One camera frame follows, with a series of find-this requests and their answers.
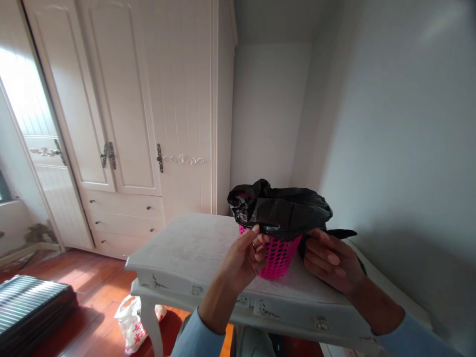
sloped ceiling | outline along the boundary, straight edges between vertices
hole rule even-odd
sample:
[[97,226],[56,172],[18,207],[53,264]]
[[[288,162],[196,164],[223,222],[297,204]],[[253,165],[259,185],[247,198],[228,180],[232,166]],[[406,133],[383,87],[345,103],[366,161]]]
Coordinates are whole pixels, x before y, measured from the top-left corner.
[[335,0],[235,0],[238,44],[312,42]]

light blue sleeve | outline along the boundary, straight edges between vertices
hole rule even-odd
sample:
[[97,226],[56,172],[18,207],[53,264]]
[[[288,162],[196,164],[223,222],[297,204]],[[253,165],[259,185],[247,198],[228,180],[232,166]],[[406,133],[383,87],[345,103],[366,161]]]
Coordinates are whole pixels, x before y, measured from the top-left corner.
[[197,308],[175,343],[171,357],[218,357],[224,340],[225,335],[216,335],[203,324]]
[[461,356],[406,311],[405,318],[395,331],[375,338],[392,357]]

wooden floor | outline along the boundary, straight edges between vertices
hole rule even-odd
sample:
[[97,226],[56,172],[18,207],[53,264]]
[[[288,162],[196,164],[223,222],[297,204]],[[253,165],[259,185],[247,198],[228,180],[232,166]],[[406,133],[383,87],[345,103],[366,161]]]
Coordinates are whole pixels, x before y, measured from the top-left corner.
[[[29,261],[16,261],[0,268],[0,282],[16,274],[30,275],[72,285],[79,308],[58,330],[47,338],[34,356],[126,356],[124,339],[114,314],[129,294],[135,272],[124,270],[123,260],[108,258],[82,250],[66,253],[38,251]],[[170,356],[183,319],[189,312],[167,307],[160,323],[164,355]],[[233,326],[221,356],[230,355]],[[285,356],[322,356],[319,344],[283,338]],[[147,338],[134,356],[153,356]]]

white door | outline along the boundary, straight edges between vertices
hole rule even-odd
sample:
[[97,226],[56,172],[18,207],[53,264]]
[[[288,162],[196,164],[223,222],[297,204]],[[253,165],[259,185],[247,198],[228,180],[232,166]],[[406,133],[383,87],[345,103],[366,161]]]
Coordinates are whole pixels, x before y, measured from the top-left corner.
[[166,222],[212,213],[211,11],[209,0],[149,1],[143,17]]
[[76,182],[114,192],[108,143],[73,0],[25,0]]
[[20,11],[19,2],[0,1],[0,95],[4,92],[23,134],[55,232],[66,246],[91,249],[91,234],[74,179],[61,159],[65,150],[60,147]]
[[119,192],[161,196],[143,12],[148,1],[78,2]]

white plastic bag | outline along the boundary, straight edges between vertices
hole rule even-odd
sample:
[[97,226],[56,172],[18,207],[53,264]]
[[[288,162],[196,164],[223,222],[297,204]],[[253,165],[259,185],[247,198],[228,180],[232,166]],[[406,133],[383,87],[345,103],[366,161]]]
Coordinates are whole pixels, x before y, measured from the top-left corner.
[[[142,322],[140,322],[140,306],[139,297],[128,295],[120,303],[114,315],[125,338],[125,352],[128,355],[136,352],[147,337],[147,332],[145,332]],[[166,313],[167,310],[162,305],[155,305],[155,315],[159,322],[162,321]]]

